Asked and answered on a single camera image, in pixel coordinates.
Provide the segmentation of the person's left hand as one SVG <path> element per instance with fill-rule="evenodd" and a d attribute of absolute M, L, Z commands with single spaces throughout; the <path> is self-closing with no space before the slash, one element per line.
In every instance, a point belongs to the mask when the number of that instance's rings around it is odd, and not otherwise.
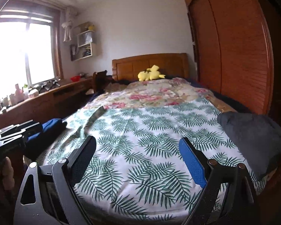
<path fill-rule="evenodd" d="M 3 187 L 6 191 L 10 191 L 14 188 L 14 178 L 13 178 L 13 167 L 9 157 L 6 157 L 3 162 L 2 168 L 0 168 L 0 176 L 2 176 Z"/>

